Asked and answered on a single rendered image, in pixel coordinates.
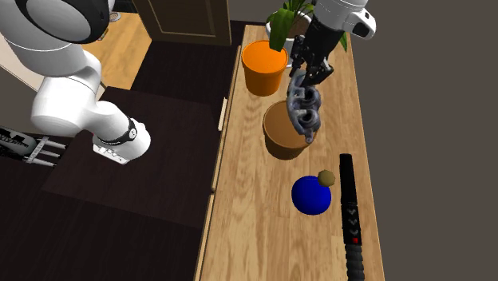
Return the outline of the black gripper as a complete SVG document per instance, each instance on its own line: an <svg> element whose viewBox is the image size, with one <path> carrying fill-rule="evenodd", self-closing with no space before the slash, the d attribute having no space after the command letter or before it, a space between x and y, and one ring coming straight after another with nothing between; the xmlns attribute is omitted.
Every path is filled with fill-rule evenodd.
<svg viewBox="0 0 498 281"><path fill-rule="evenodd" d="M293 61L289 77L293 77L306 61L306 74L302 81L302 87L322 83L334 72L333 66L328 63L328 58L343 34L343 30L332 29L321 23L317 16L313 16L305 36L296 35L294 37L290 53L290 58ZM303 56L304 41L309 48L306 60Z"/></svg>

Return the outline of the grey metallic knotted figure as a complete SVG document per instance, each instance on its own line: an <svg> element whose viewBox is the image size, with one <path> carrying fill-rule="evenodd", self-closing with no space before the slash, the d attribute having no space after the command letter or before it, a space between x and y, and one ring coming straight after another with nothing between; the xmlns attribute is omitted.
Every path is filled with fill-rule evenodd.
<svg viewBox="0 0 498 281"><path fill-rule="evenodd" d="M311 144L321 126L319 108L322 104L319 91L313 86L301 86L306 71L299 69L290 78L287 87L287 113L298 135Z"/></svg>

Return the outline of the orange pot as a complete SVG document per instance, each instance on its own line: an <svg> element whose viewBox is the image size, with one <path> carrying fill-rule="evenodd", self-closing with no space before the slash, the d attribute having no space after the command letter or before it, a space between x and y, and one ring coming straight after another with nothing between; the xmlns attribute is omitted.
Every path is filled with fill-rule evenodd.
<svg viewBox="0 0 498 281"><path fill-rule="evenodd" d="M271 49L268 40L258 40L245 46L242 63L248 91L259 97L276 93L287 61L287 51Z"/></svg>

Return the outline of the green plant in white pot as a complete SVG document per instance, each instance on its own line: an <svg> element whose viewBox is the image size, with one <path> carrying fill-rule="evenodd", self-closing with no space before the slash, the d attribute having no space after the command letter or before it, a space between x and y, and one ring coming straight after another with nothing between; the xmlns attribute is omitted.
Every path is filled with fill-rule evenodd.
<svg viewBox="0 0 498 281"><path fill-rule="evenodd" d="M284 45L294 22L307 16L303 13L304 10L317 16L318 20L326 26L335 30L343 30L344 34L340 41L346 37L346 30L343 28L344 17L341 16L341 13L346 12L346 9L339 6L339 0L324 0L323 2L313 0L311 3L307 3L306 0L289 0L284 3L282 8L267 18L267 24L271 26L268 40L271 49L275 51L285 49ZM291 50L287 51L287 54L288 58L291 58ZM309 48L305 45L303 50L305 60L308 55Z"/></svg>

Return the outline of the brown pot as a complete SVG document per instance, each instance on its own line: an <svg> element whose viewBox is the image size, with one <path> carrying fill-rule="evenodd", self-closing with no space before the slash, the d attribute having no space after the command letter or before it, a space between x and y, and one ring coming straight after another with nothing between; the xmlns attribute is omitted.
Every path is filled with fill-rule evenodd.
<svg viewBox="0 0 498 281"><path fill-rule="evenodd" d="M292 160L310 146L299 135L287 114L287 103L278 101L263 116L263 134L267 151L280 160Z"/></svg>

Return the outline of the brown wooden door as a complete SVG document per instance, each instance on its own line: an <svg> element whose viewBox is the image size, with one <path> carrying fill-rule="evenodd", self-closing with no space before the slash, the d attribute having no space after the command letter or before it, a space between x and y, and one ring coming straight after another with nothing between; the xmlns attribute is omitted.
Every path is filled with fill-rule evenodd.
<svg viewBox="0 0 498 281"><path fill-rule="evenodd" d="M149 37L158 42L231 44L228 0L132 0Z"/></svg>

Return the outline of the blue round bottle brown stopper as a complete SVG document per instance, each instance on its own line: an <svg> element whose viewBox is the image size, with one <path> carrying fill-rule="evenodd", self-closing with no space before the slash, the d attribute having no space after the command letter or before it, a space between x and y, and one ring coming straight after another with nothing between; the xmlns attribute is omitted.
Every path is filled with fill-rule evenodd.
<svg viewBox="0 0 498 281"><path fill-rule="evenodd" d="M331 204L330 187L334 185L335 180L335 175L329 170L322 170L317 176L300 177L291 189L293 205L308 216L322 214Z"/></svg>

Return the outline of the black remote control red button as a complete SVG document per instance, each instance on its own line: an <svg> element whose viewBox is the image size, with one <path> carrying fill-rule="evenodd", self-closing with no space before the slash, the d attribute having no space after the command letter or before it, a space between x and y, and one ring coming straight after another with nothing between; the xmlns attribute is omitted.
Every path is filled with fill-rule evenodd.
<svg viewBox="0 0 498 281"><path fill-rule="evenodd" d="M341 153L339 160L342 235L346 250L347 281L365 281L353 158L349 153Z"/></svg>

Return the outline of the light wooden chest of drawers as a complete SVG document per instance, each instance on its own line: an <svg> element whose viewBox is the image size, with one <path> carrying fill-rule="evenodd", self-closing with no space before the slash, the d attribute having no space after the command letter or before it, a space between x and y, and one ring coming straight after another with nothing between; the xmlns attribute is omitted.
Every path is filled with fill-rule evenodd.
<svg viewBox="0 0 498 281"><path fill-rule="evenodd" d="M257 97L235 65L196 281L346 281L339 186L318 216L291 201L298 178L336 172L343 153L354 162L366 281L385 281L352 49L335 49L329 62L334 73L318 86L322 126L293 160L273 157L263 135L263 115L285 98L288 77Z"/></svg>

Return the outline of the black white object grey prongs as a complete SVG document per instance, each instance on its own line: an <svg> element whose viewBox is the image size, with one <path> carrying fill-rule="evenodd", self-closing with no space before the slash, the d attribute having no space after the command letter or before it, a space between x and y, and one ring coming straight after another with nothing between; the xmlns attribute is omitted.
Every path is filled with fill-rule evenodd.
<svg viewBox="0 0 498 281"><path fill-rule="evenodd" d="M38 159L38 155L61 158L61 154L45 150L45 146L65 151L67 145L50 140L47 136L33 138L25 133L0 125L0 156L20 160L26 164L39 164L54 168L56 163Z"/></svg>

